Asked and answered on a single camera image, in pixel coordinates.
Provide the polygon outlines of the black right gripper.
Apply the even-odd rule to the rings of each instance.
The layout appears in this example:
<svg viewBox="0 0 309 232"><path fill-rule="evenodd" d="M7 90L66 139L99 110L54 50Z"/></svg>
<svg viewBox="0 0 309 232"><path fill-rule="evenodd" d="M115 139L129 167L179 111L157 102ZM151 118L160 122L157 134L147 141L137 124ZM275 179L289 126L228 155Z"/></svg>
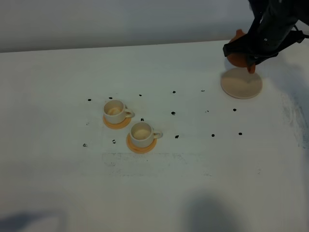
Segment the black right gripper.
<svg viewBox="0 0 309 232"><path fill-rule="evenodd" d="M223 46L224 56L246 54L249 73L256 65L276 57L281 50L301 43L309 36L297 29L296 23L309 23L307 0L251 0L254 21L248 31Z"/></svg>

